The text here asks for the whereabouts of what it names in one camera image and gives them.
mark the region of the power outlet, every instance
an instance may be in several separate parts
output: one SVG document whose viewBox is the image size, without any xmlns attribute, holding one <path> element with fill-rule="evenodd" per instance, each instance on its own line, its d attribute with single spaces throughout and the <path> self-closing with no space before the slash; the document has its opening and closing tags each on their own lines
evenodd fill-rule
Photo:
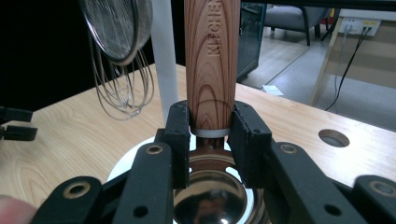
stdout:
<svg viewBox="0 0 396 224">
<path fill-rule="evenodd" d="M 361 32 L 363 32 L 363 27 L 366 27 L 366 30 L 364 30 L 364 34 L 368 28 L 371 28 L 369 33 L 367 33 L 367 35 L 374 36 L 376 31 L 378 30 L 380 23 L 381 23 L 380 20 L 362 19 L 358 34 L 361 34 Z"/>
<path fill-rule="evenodd" d="M 349 31 L 350 35 L 355 35 L 358 33 L 359 28 L 361 26 L 361 18 L 353 18 L 353 17 L 345 17 L 343 18 L 340 29 L 338 30 L 339 33 L 344 33 L 346 31 L 347 26 L 351 26 L 351 30 Z"/>
</svg>

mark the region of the wooden tamper handle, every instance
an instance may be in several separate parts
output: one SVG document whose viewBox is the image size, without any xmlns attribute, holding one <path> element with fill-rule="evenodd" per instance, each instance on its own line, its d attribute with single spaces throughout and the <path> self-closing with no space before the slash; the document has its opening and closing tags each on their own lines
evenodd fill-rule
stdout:
<svg viewBox="0 0 396 224">
<path fill-rule="evenodd" d="M 235 97 L 240 0 L 186 0 L 187 102 L 191 132 L 229 133 Z"/>
</svg>

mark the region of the wood grain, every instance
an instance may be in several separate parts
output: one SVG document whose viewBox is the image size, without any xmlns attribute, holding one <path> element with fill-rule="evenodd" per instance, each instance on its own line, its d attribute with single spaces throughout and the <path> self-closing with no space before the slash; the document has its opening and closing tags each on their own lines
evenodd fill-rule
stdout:
<svg viewBox="0 0 396 224">
<path fill-rule="evenodd" d="M 177 80 L 179 99 L 186 100 L 185 67 L 177 67 Z M 235 97 L 254 107 L 277 142 L 304 148 L 327 176 L 349 186 L 358 175 L 396 181 L 396 133 L 239 84 Z M 36 111 L 32 125 L 38 128 L 35 141 L 0 141 L 0 194 L 35 206 L 59 184 L 78 175 L 105 183 L 130 148 L 164 127 L 158 88 L 142 114 L 127 121 L 110 118 L 99 105 L 96 91 L 89 90 Z M 343 133 L 350 145 L 327 145 L 318 137 L 323 129 Z"/>
<path fill-rule="evenodd" d="M 191 127 L 230 127 L 240 1 L 185 1 L 187 98 Z"/>
</svg>

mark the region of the white ring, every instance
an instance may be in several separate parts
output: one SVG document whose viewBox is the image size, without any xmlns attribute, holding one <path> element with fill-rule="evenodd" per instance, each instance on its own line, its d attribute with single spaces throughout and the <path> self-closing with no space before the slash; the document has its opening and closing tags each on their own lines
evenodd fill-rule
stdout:
<svg viewBox="0 0 396 224">
<path fill-rule="evenodd" d="M 225 137 L 228 134 L 230 134 L 230 129 L 216 129 L 216 130 L 191 129 L 191 133 L 195 134 L 198 137 L 220 138 L 220 137 Z"/>
</svg>

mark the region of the light wood tabletop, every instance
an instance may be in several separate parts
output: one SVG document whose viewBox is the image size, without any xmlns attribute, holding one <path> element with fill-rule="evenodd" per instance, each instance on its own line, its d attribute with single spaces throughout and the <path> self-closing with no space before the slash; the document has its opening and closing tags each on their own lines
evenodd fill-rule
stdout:
<svg viewBox="0 0 396 224">
<path fill-rule="evenodd" d="M 132 119 L 109 117 L 95 89 L 36 111 L 31 122 L 38 128 L 34 141 L 0 141 L 0 194 L 39 206 L 69 178 L 90 175 L 105 183 L 128 150 L 164 127 L 154 65 L 151 71 L 154 98 Z M 177 72 L 179 100 L 185 100 L 185 67 L 178 66 Z M 358 175 L 396 181 L 396 133 L 239 84 L 235 98 L 256 109 L 277 142 L 304 148 L 328 177 L 349 186 Z M 318 133 L 325 129 L 346 135 L 349 146 L 332 147 L 321 141 Z"/>
</svg>

